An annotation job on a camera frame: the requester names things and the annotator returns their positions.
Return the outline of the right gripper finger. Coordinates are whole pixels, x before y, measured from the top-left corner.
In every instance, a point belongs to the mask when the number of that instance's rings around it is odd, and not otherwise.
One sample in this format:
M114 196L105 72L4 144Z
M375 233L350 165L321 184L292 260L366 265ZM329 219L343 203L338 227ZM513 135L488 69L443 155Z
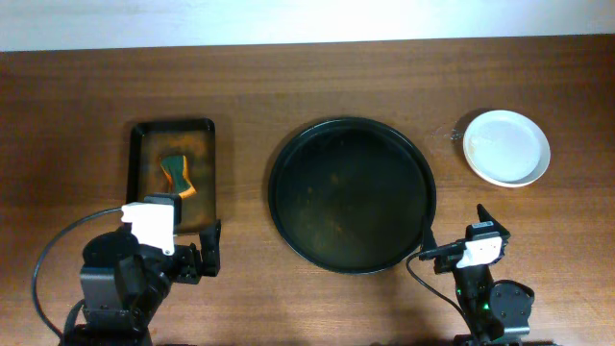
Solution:
M480 223L491 222L498 225L499 222L486 210L482 204L477 204L477 213Z
M421 242L422 251L432 251L437 248L437 243L435 241L433 231L431 229L431 222L426 216L423 216L421 220L421 234L422 234L422 242Z

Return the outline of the grey-white plate with sauce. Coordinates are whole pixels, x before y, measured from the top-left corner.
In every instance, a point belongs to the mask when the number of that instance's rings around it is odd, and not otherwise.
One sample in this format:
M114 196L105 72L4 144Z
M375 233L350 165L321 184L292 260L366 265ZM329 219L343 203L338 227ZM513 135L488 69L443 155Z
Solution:
M541 178L551 163L550 143L526 116L486 111L464 131L462 150L470 168L490 184L522 187Z

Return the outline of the green and orange sponge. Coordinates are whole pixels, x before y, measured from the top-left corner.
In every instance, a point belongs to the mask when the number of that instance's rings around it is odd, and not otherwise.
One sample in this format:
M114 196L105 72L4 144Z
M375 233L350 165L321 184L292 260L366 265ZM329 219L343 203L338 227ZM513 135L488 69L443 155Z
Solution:
M166 156L161 159L160 168L167 179L170 193L179 195L182 199L189 198L197 193L189 177L186 156Z

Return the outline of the white plate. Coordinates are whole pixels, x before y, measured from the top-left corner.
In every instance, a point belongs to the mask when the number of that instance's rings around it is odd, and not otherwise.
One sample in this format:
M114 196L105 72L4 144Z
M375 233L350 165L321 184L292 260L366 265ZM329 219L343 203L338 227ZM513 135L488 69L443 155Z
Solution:
M469 164L489 184L507 188L534 184L549 168L540 161L469 161Z

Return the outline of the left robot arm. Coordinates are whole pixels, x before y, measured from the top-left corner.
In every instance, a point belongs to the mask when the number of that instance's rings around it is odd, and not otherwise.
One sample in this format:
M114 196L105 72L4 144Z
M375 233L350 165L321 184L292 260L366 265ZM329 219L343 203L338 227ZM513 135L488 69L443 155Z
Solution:
M149 323L173 284L198 284L220 270L221 222L199 233L200 246L167 256L128 231L99 235L83 251L84 299L68 313L62 345L151 345Z

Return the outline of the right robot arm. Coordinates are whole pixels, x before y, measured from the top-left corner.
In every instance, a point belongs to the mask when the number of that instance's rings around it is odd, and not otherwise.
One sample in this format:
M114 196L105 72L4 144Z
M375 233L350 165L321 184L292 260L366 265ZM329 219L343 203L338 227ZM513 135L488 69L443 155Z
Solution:
M479 221L466 227L463 238L445 245L438 245L424 225L420 251L408 258L431 260L435 274L454 276L454 301L417 280L450 304L466 324L468 333L456 335L454 345L521 345L530 332L535 293L524 284L493 279L490 266L504 257L510 232L483 205L477 205L477 214Z

